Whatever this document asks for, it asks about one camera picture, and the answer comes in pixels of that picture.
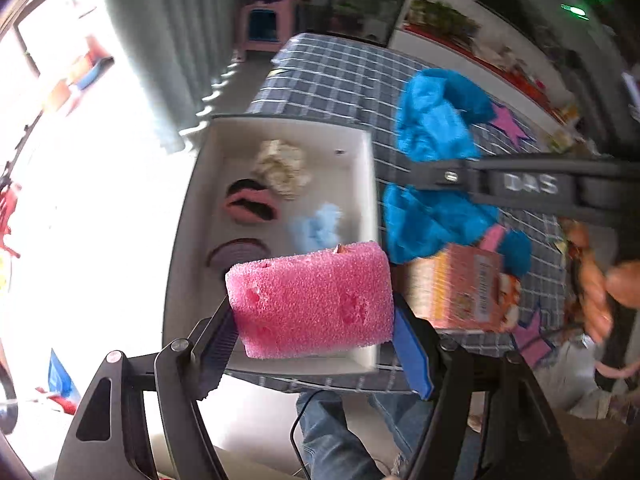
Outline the person's right hand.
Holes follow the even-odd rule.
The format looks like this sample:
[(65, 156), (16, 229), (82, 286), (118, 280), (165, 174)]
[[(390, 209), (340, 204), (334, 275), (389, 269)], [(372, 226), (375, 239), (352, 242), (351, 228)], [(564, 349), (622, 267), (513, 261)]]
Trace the person's right hand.
[(608, 338), (613, 327), (608, 296), (624, 307), (639, 309), (639, 261), (622, 262), (604, 273), (594, 258), (587, 228), (575, 220), (564, 220), (561, 226), (566, 239), (579, 249), (582, 256), (578, 280), (582, 288), (579, 298), (585, 317), (585, 331), (596, 344), (600, 344)]

